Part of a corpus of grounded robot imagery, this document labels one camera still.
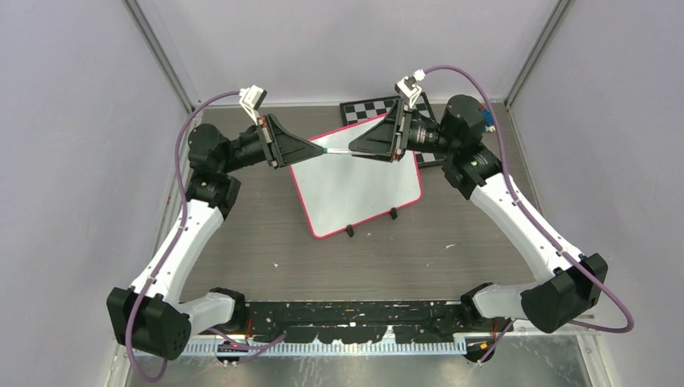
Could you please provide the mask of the green whiteboard marker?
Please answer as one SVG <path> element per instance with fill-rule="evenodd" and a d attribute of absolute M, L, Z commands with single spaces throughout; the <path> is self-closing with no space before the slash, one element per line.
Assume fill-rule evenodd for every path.
<path fill-rule="evenodd" d="M 354 154 L 353 151 L 349 149 L 344 149 L 344 148 L 323 148 L 323 153 L 328 154 L 328 155 L 346 155 L 346 156 L 352 156 Z"/>

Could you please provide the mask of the red-framed whiteboard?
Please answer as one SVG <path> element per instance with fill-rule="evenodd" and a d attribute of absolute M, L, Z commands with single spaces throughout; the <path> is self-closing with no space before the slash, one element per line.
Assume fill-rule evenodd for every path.
<path fill-rule="evenodd" d="M 392 163 L 328 152 L 299 162 L 290 171 L 317 239 L 409 206 L 423 196 L 412 152 Z"/>

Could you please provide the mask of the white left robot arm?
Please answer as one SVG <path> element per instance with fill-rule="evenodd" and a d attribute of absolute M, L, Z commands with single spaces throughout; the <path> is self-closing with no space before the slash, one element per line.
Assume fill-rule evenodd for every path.
<path fill-rule="evenodd" d="M 326 152 L 288 132 L 272 114 L 235 139 L 209 123 L 184 138 L 192 176 L 173 229 L 148 267 L 106 300 L 119 344 L 164 360 L 177 359 L 192 336 L 211 328 L 236 334 L 246 327 L 248 307 L 240 292 L 217 287 L 190 302 L 180 299 L 200 253 L 236 203 L 241 183 L 232 173 L 259 163 L 279 169 Z"/>

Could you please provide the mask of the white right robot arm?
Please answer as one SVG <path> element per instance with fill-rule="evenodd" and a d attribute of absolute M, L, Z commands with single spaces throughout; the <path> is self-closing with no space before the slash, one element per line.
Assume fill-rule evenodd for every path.
<path fill-rule="evenodd" d="M 553 333 L 597 304 L 595 283 L 605 281 L 607 262 L 598 253 L 583 254 L 530 206 L 482 142 L 485 129 L 482 105 L 468 95 L 450 98 L 439 122 L 396 102 L 348 147 L 354 156 L 385 162 L 409 151 L 443 155 L 448 183 L 494 221 L 534 277 L 530 284 L 485 283 L 463 294 L 461 322 L 480 331 L 494 318 L 516 318 Z"/>

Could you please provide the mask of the black and white chessboard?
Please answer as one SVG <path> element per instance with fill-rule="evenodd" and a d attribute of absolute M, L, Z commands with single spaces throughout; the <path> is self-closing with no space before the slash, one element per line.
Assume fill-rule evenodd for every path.
<path fill-rule="evenodd" d="M 399 96 L 387 96 L 371 98 L 339 104 L 340 117 L 344 126 L 359 123 L 386 114 Z M 436 119 L 432 105 L 425 93 L 418 98 L 415 109 L 424 117 Z M 422 168 L 437 166 L 444 160 L 444 155 L 439 153 L 427 153 L 415 151 L 418 166 Z"/>

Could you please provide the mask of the toy brick car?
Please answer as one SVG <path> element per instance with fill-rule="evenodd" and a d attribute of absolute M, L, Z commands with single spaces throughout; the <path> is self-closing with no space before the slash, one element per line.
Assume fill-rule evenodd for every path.
<path fill-rule="evenodd" d="M 481 104 L 480 105 L 480 111 L 482 112 L 483 118 L 485 119 L 485 126 L 483 129 L 483 132 L 484 133 L 496 132 L 494 116 L 492 115 L 490 109 L 488 109 L 484 104 Z"/>

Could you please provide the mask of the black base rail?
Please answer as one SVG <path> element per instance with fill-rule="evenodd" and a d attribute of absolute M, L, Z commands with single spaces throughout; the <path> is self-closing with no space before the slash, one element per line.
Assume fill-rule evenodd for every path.
<path fill-rule="evenodd" d="M 400 344 L 447 343 L 461 333 L 491 339 L 509 323 L 473 317 L 451 301 L 251 302 L 248 311 L 259 342 L 283 334 L 287 343 L 377 343 L 392 332 Z"/>

